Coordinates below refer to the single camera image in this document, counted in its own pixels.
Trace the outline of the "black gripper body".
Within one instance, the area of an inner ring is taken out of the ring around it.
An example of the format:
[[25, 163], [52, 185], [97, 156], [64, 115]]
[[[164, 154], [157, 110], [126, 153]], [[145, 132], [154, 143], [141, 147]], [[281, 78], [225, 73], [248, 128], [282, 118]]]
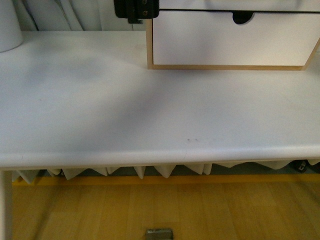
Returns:
[[129, 24], [141, 24], [142, 20], [152, 20], [159, 16], [159, 0], [114, 0], [115, 15], [127, 19]]

